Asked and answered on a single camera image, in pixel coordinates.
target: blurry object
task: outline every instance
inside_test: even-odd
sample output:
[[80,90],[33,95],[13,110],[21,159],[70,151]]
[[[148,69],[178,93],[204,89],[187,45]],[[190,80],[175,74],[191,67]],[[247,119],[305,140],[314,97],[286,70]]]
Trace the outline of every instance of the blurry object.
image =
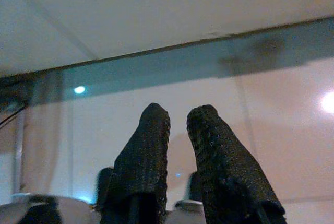
[[98,199],[95,207],[96,211],[100,211],[104,207],[108,195],[112,173],[113,173],[112,167],[104,168],[99,172],[98,185],[97,185]]
[[200,177],[198,172],[194,172],[190,176],[189,199],[202,202],[202,191],[200,186]]
[[255,158],[211,105],[187,119],[207,224],[284,224],[284,208]]
[[78,199],[51,195],[18,195],[17,203],[0,206],[0,224],[99,223],[90,206]]
[[27,106],[29,97],[30,84],[28,82],[0,87],[0,127]]
[[169,134],[167,111],[149,104],[115,160],[101,223],[164,223]]
[[166,224],[206,224],[202,202],[182,200],[168,214]]
[[61,134],[67,127],[63,85],[60,71],[47,72],[34,81],[25,109],[21,192],[47,194],[53,190]]

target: black fabric cover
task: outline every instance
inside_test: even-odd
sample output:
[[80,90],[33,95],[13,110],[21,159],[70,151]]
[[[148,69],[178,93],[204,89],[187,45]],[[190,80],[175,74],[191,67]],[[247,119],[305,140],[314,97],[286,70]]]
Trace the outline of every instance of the black fabric cover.
[[213,106],[193,109],[187,130],[195,150],[207,224],[242,223],[259,206],[284,214],[260,165]]
[[194,172],[190,176],[189,199],[194,201],[202,201],[202,190],[198,172]]
[[124,221],[119,223],[127,223],[134,207],[138,207],[139,223],[164,223],[169,133],[167,111],[156,103],[148,105],[114,164],[105,205],[109,215],[113,212]]
[[57,210],[56,199],[51,197],[46,197],[46,203],[41,205],[32,206],[29,208],[26,215],[18,222],[18,224],[62,224],[62,218]]
[[109,185],[111,181],[111,176],[113,173],[113,168],[108,167],[104,168],[99,172],[98,175],[98,185],[97,185],[97,195],[98,199],[96,202],[97,211],[103,208],[109,190]]

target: white ceiling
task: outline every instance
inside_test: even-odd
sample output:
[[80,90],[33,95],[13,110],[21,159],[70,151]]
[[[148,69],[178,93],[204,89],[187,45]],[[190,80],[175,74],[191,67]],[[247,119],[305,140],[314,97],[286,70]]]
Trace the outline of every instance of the white ceiling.
[[332,15],[333,0],[0,0],[0,77]]

